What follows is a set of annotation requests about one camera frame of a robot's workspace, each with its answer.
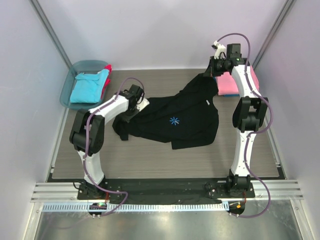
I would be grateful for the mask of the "black t shirt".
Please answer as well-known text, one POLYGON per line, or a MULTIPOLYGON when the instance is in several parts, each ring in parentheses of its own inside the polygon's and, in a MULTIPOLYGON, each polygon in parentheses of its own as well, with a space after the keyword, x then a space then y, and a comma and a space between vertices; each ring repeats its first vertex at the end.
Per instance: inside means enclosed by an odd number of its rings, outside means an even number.
POLYGON ((207 146, 215 141, 219 127, 213 103, 217 93, 216 80, 200 73, 176 95, 150 97, 149 105, 130 121, 117 116, 112 128, 122 141, 140 137, 170 143, 174 150, 207 146))

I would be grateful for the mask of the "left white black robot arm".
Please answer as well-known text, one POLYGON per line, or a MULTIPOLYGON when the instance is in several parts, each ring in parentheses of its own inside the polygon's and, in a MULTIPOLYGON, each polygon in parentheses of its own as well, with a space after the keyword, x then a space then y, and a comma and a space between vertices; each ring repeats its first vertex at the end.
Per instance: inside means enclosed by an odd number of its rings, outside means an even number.
POLYGON ((106 196, 106 177, 100 159, 105 125, 117 116, 125 121, 132 119, 149 104, 144 95, 144 89, 133 84, 95 108, 77 111, 69 141, 77 151, 84 170, 84 180, 76 188, 78 199, 100 200, 106 196))

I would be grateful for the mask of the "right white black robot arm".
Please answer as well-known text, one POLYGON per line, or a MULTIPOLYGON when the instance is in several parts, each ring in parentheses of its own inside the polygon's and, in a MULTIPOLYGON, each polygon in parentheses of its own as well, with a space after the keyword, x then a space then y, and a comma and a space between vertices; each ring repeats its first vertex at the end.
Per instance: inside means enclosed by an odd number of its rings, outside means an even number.
POLYGON ((215 41, 212 47, 215 54, 210 58, 204 75, 220 77, 229 73, 238 88, 239 101, 232 115, 232 125, 236 129, 234 160, 225 182, 213 185, 210 195, 215 198, 243 198, 248 193, 253 198, 251 156, 256 135, 264 123, 268 100, 257 89, 249 61, 242 57, 239 43, 224 46, 215 41))

